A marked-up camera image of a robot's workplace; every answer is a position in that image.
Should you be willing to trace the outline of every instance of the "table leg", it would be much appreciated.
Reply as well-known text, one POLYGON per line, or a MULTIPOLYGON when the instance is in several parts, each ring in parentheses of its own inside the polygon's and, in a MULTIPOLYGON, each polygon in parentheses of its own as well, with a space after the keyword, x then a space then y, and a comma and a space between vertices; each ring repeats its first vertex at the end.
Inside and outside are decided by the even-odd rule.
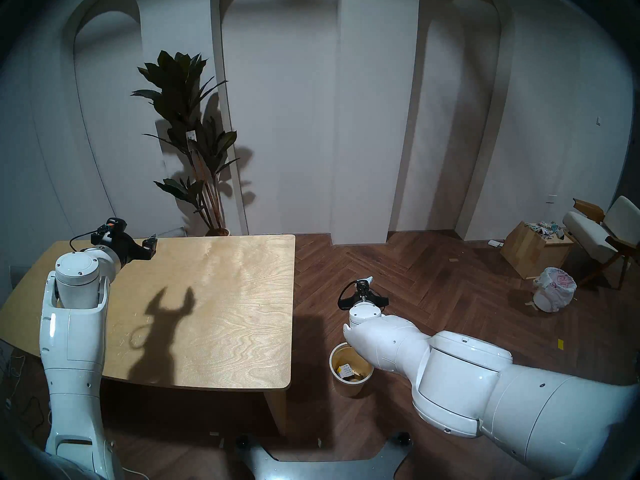
POLYGON ((278 432, 284 436, 287 429, 287 392, 285 390, 264 392, 264 398, 267 400, 278 432))

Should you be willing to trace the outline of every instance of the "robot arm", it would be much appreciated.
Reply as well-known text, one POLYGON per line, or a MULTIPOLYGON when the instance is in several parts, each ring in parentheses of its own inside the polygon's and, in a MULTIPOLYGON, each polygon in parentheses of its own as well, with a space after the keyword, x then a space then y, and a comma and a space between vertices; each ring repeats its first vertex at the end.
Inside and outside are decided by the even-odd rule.
POLYGON ((372 312, 357 296, 344 337, 378 369, 411 381, 418 415, 444 433, 486 435, 531 469, 552 477, 588 471, 638 386, 607 385, 514 365, 511 353, 450 331, 429 337, 408 320, 372 312))
POLYGON ((100 411, 110 285, 130 261, 151 259, 157 245, 152 236, 139 246, 124 232, 126 226, 110 218, 92 233, 94 247, 57 259, 47 277, 40 320, 52 416, 45 450, 106 479, 122 478, 100 411))

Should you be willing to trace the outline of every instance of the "herringbone wooden floor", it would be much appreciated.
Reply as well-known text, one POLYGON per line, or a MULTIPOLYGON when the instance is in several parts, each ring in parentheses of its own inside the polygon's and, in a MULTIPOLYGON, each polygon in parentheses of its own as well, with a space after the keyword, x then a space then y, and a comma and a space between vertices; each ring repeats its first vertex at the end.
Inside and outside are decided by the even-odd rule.
MULTIPOLYGON (((566 270, 581 274, 581 264, 581 258, 570 258, 566 270)), ((635 264, 621 291, 601 277, 578 289, 561 312, 543 313, 525 305, 531 282, 521 280, 499 250, 485 243, 470 244, 443 232, 401 232, 391 233, 384 245, 332 246, 328 235, 300 235, 287 438, 277 437, 258 393, 103 381, 105 427, 123 465, 154 480, 250 479, 231 453, 232 439, 240 433, 258 436, 279 459, 347 460, 371 457, 394 431, 407 430, 415 445, 396 479, 540 478, 484 437, 465 440, 423 422, 402 377, 376 371, 354 399, 334 391, 327 360, 343 342, 347 321, 336 300, 349 281, 369 275, 375 289, 390 297, 385 312, 411 320, 427 334, 446 329, 478 337, 511 351, 517 364, 607 383, 635 380, 632 359, 640 348, 635 264)), ((40 395, 46 403, 39 361, 30 359, 25 373, 16 397, 26 403, 30 395, 40 395)), ((31 414, 37 423, 35 411, 26 419, 31 414)), ((47 434, 46 424, 39 427, 36 441, 43 445, 47 434)))

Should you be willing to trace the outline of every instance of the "white plastic bag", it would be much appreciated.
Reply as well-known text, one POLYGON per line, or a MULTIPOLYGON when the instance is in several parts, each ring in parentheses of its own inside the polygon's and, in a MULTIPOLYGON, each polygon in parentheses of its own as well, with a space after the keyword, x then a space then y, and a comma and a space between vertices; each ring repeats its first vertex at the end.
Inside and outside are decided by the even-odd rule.
POLYGON ((533 302, 542 311, 556 312, 564 308, 574 298, 575 281, 571 276, 559 268, 545 268, 538 278, 533 281, 537 286, 533 302))

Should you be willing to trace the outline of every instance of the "plant pot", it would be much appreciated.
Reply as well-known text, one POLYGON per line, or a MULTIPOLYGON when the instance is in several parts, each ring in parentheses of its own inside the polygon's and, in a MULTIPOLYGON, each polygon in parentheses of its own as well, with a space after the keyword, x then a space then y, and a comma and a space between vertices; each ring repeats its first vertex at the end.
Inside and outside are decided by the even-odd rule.
POLYGON ((209 232, 205 234, 208 238, 223 238, 229 235, 229 231, 226 228, 210 228, 209 232))

